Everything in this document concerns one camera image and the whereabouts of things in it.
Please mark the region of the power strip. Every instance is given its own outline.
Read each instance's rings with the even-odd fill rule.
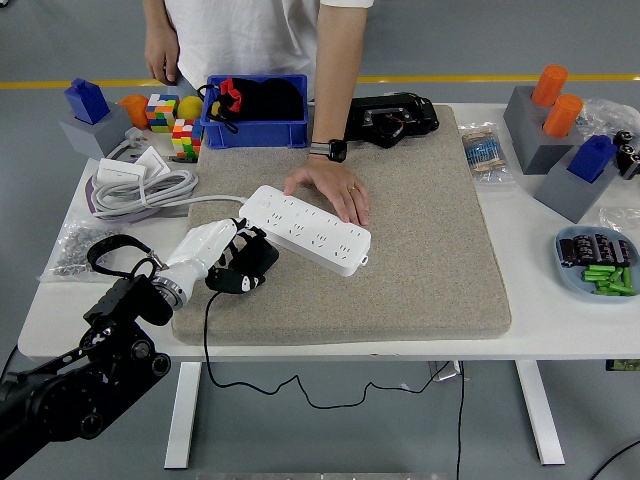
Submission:
[[[240,216],[261,228],[267,239],[343,277],[366,265],[371,234],[335,215],[269,185],[258,188]]]

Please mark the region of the human hand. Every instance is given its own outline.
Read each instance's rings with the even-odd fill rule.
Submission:
[[[147,27],[144,57],[153,78],[165,85],[175,85],[179,52],[178,36],[173,28]]]
[[[304,165],[285,178],[284,194],[291,195],[299,184],[315,185],[343,222],[369,224],[367,188],[346,165],[332,162],[322,155],[309,155]]]

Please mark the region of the yellow floor line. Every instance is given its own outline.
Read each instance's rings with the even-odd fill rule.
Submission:
[[[540,75],[383,75],[361,76],[358,83],[517,83],[537,82]],[[573,82],[636,82],[640,73],[570,74]],[[150,79],[91,80],[101,87],[160,87]],[[42,82],[0,82],[0,90],[67,88],[70,80]]]

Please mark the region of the orange cylinder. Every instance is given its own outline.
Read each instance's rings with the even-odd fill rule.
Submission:
[[[149,99],[144,95],[127,95],[118,102],[127,109],[131,124],[140,130],[149,128],[149,120],[147,120],[147,103]]]
[[[531,101],[541,107],[550,107],[560,95],[568,77],[569,72],[566,68],[560,65],[547,65],[531,95]]]
[[[583,105],[582,100],[575,95],[560,95],[549,112],[542,129],[552,137],[566,137],[569,135],[571,127],[576,123]]]

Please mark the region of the black cable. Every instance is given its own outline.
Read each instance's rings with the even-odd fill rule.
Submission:
[[[209,309],[211,308],[211,304],[213,303],[213,301],[217,298],[218,295],[220,295],[221,292],[216,292],[210,299],[209,302],[207,303],[207,308],[205,310],[205,315],[204,315],[204,354],[207,357],[207,372],[209,373],[209,378],[211,379],[211,382],[218,388],[229,388],[229,387],[235,387],[235,386],[245,386],[248,388],[251,388],[253,390],[255,390],[256,392],[262,393],[263,395],[275,395],[277,394],[280,389],[288,384],[290,384],[291,382],[295,381],[298,384],[298,387],[300,388],[300,390],[302,391],[302,393],[304,394],[305,398],[307,399],[307,403],[313,407],[316,408],[318,410],[332,410],[332,409],[336,409],[336,408],[351,408],[351,407],[357,407],[358,405],[362,405],[367,397],[367,390],[369,389],[369,387],[373,387],[373,388],[377,388],[378,390],[398,390],[401,392],[405,392],[405,393],[413,393],[413,394],[420,394],[422,392],[425,391],[425,389],[431,384],[431,382],[433,381],[433,379],[442,371],[444,370],[444,368],[449,364],[449,362],[446,362],[442,368],[440,368],[436,373],[434,373],[431,378],[429,379],[429,381],[426,383],[426,385],[424,387],[422,387],[420,390],[407,390],[405,388],[401,388],[401,387],[380,387],[376,384],[374,384],[373,382],[369,382],[367,383],[367,385],[364,387],[364,391],[362,393],[362,399],[359,402],[356,403],[350,403],[350,404],[342,404],[342,405],[328,405],[328,406],[321,406],[321,405],[316,405],[314,404],[311,399],[309,398],[309,394],[307,393],[307,391],[304,389],[304,387],[302,386],[302,381],[300,380],[300,376],[299,375],[294,375],[293,377],[291,377],[289,380],[282,382],[280,385],[278,385],[278,387],[273,390],[273,391],[267,391],[267,390],[263,390],[260,387],[257,387],[255,385],[252,385],[250,383],[247,382],[232,382],[232,383],[227,383],[227,384],[221,384],[218,383],[218,381],[214,378],[213,376],[213,371],[211,370],[211,361],[209,360],[209,347],[207,345],[207,332],[209,330],[208,328],[208,324],[209,324]]]
[[[607,465],[609,465],[611,462],[613,462],[616,458],[618,458],[620,455],[622,455],[624,452],[626,452],[627,450],[635,447],[636,445],[640,445],[640,440],[636,440],[635,442],[633,442],[630,445],[627,445],[626,447],[624,447],[622,450],[620,450],[618,453],[616,453],[615,455],[611,456],[611,458],[609,458],[609,460],[607,460],[606,462],[604,462],[602,464],[602,466],[596,471],[596,473],[594,473],[589,480],[594,480],[594,478],[596,478],[598,475],[600,475],[600,472],[602,472],[602,470],[605,469],[605,467]]]
[[[9,354],[9,358],[7,358],[7,361],[4,364],[4,367],[2,369],[2,374],[0,374],[0,383],[2,383],[2,381],[4,380],[4,374],[7,373],[9,364],[11,363],[11,360],[13,359],[16,353],[18,353],[18,345],[13,347],[13,350],[11,350],[11,353]]]
[[[456,462],[456,480],[460,480],[460,457],[462,456],[462,407],[464,407],[464,362],[460,362],[460,410],[458,410],[458,461]]]
[[[147,275],[148,278],[154,278],[156,276],[156,271],[158,270],[158,265],[156,262],[153,261],[152,258],[143,258],[142,260],[140,260],[138,263],[135,264],[135,266],[133,267],[133,270],[131,270],[131,275],[133,275],[135,277],[136,272],[138,271],[138,269],[144,265],[145,263],[150,263],[151,264],[151,273],[149,273],[149,275]]]

